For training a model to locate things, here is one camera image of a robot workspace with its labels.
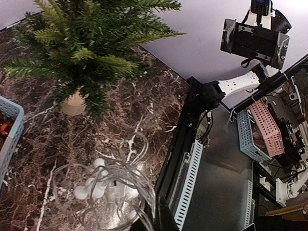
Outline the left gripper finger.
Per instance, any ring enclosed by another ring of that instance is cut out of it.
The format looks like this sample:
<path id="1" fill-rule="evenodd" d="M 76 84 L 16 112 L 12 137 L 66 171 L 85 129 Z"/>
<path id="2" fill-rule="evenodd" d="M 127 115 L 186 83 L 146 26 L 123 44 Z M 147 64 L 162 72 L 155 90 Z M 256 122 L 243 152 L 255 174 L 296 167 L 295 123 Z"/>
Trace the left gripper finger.
<path id="1" fill-rule="evenodd" d="M 150 205 L 145 203 L 145 221 L 149 223 L 144 224 L 141 219 L 138 219 L 131 226 L 132 231 L 179 231 L 174 217 L 167 205 L 164 197 L 157 197 L 155 200 L 155 216 L 152 216 Z"/>

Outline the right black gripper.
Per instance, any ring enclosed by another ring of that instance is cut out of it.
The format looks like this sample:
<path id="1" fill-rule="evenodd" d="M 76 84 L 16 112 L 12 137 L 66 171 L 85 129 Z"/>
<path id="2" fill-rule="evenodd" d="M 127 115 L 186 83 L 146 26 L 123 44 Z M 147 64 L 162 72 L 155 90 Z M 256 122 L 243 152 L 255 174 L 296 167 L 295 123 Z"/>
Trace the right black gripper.
<path id="1" fill-rule="evenodd" d="M 289 36 L 260 26 L 225 19 L 220 50 L 281 70 L 289 45 Z"/>

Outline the white ball string lights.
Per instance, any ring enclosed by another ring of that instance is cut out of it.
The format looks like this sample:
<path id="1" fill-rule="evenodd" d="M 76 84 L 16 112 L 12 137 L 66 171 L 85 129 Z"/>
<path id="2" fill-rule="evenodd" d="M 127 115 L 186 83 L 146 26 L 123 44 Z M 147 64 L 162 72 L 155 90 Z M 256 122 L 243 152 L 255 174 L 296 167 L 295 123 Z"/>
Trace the white ball string lights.
<path id="1" fill-rule="evenodd" d="M 85 231 L 128 231 L 138 221 L 154 230 L 156 195 L 140 166 L 148 150 L 146 136 L 134 132 L 117 155 L 55 169 L 51 182 L 58 208 Z"/>

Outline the small green christmas tree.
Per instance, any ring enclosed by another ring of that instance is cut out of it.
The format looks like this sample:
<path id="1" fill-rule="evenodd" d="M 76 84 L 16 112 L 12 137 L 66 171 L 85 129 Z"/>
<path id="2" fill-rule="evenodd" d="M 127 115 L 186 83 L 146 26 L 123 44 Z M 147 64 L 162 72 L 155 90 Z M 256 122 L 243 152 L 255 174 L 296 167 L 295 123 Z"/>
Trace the small green christmas tree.
<path id="1" fill-rule="evenodd" d="M 36 0 L 40 13 L 26 13 L 14 37 L 28 50 L 1 64 L 14 78 L 58 81 L 57 103 L 78 93 L 88 114 L 104 113 L 106 91 L 122 79 L 137 79 L 149 65 L 140 44 L 180 35 L 158 12 L 179 11 L 178 0 Z"/>

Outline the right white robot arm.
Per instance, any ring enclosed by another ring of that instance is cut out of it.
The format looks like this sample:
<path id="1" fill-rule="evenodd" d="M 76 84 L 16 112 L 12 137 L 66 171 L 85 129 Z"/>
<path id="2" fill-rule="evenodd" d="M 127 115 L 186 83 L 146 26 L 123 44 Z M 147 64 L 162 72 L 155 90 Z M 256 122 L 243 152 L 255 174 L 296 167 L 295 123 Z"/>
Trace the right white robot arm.
<path id="1" fill-rule="evenodd" d="M 224 98 L 256 89 L 282 70 L 290 40 L 287 33 L 291 28 L 288 20 L 281 17 L 274 18 L 270 29 L 225 19 L 220 49 L 243 57 L 242 68 L 247 68 L 252 60 L 260 63 L 244 75 L 201 85 L 198 98 L 203 107 L 214 109 Z"/>

